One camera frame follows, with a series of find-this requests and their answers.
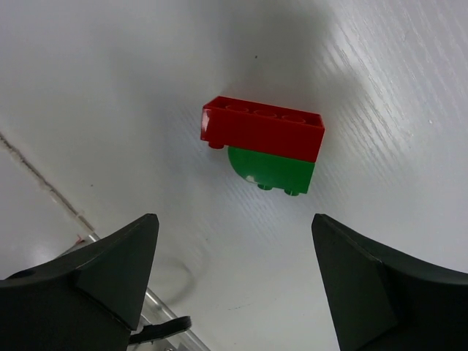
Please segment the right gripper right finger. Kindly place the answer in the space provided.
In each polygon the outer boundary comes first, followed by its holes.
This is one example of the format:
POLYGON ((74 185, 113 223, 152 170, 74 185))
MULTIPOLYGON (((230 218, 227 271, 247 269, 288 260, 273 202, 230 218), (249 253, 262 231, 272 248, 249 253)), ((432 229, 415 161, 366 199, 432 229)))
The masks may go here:
POLYGON ((312 238, 340 350, 466 350, 467 274, 381 244, 325 214, 312 238))

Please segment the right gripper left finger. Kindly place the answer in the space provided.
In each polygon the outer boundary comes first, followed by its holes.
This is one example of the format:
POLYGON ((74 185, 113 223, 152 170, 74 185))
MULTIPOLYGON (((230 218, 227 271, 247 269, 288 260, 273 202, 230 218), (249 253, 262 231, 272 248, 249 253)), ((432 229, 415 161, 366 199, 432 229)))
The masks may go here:
POLYGON ((125 350, 159 231, 145 214, 113 234, 1 280, 2 350, 125 350))

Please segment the green rounded lego brick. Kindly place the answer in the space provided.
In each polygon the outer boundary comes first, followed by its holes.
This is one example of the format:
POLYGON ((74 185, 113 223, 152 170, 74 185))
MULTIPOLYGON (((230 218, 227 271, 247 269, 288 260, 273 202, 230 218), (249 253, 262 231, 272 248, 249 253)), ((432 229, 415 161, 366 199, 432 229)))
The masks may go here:
POLYGON ((282 189, 289 196, 309 191, 315 163, 229 146, 234 171, 262 190, 282 189))

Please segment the red long lego brick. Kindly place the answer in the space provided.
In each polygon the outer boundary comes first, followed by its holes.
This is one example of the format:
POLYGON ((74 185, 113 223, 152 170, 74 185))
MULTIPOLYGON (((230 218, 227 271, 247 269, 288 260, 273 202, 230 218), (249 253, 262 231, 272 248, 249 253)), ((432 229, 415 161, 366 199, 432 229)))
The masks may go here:
POLYGON ((219 96, 203 106, 200 139, 315 163, 325 125, 317 113, 219 96))

